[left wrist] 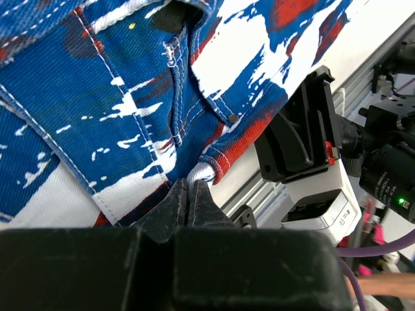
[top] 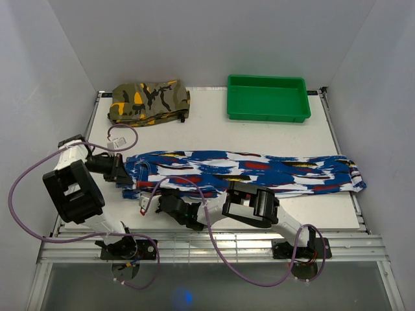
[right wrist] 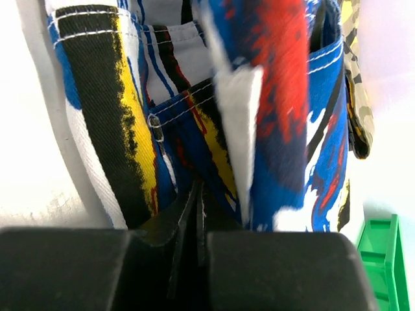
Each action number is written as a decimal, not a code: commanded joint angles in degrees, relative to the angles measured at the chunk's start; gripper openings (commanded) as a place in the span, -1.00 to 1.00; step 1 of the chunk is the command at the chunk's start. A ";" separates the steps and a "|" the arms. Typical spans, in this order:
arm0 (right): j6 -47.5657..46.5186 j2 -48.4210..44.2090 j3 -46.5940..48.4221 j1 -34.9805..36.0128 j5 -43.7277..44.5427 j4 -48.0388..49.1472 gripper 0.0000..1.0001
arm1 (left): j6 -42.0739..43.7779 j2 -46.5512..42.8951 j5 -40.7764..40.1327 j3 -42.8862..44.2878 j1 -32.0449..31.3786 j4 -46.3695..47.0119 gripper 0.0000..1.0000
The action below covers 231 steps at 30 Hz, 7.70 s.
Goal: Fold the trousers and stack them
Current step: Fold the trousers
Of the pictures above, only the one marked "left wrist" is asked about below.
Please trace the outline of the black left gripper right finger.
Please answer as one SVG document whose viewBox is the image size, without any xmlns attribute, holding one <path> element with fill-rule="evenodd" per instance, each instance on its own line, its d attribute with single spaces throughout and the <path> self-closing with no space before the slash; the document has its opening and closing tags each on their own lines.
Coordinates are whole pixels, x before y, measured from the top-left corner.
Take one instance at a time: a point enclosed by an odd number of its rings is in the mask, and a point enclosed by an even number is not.
<svg viewBox="0 0 415 311">
<path fill-rule="evenodd" d="M 213 201 L 208 183 L 195 181 L 189 193 L 187 227 L 234 227 L 234 223 Z"/>
</svg>

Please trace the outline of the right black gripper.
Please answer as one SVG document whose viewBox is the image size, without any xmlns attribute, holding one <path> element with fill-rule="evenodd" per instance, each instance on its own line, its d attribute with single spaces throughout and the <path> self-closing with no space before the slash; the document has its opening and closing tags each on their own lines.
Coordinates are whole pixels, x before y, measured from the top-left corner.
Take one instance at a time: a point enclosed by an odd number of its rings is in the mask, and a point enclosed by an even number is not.
<svg viewBox="0 0 415 311">
<path fill-rule="evenodd" d="M 329 68 L 307 75 L 254 143 L 265 181 L 290 183 L 327 172 L 340 159 Z"/>
</svg>

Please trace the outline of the blue white red patterned trousers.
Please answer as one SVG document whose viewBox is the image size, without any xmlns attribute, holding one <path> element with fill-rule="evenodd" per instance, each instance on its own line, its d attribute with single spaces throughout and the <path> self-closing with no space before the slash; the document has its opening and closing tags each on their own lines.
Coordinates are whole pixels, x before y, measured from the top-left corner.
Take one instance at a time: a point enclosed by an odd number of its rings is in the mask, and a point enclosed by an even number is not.
<svg viewBox="0 0 415 311">
<path fill-rule="evenodd" d="M 2 1 L 1 226 L 128 226 L 218 183 L 361 1 Z"/>
</svg>

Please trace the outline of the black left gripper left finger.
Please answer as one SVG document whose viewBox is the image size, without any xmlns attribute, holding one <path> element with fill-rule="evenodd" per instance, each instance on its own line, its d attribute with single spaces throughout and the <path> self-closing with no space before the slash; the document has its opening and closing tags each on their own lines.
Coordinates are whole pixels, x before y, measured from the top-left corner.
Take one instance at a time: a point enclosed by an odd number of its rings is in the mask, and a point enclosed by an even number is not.
<svg viewBox="0 0 415 311">
<path fill-rule="evenodd" d="M 156 243 L 166 243 L 178 227 L 184 227 L 188 214 L 186 179 L 174 183 L 166 197 L 134 225 Z"/>
</svg>

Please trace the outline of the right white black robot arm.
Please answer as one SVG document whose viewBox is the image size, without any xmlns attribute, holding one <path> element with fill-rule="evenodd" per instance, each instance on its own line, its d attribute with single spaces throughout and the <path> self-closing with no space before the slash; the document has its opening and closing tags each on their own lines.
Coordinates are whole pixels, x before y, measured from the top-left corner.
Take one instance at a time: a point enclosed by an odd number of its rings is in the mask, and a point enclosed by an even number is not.
<svg viewBox="0 0 415 311">
<path fill-rule="evenodd" d="M 361 108 L 359 125 L 336 114 L 332 81 L 325 66 L 309 74 L 255 142 L 262 178 L 284 184 L 294 202 L 283 223 L 302 226 L 333 210 L 350 176 L 413 222 L 414 97 Z"/>
</svg>

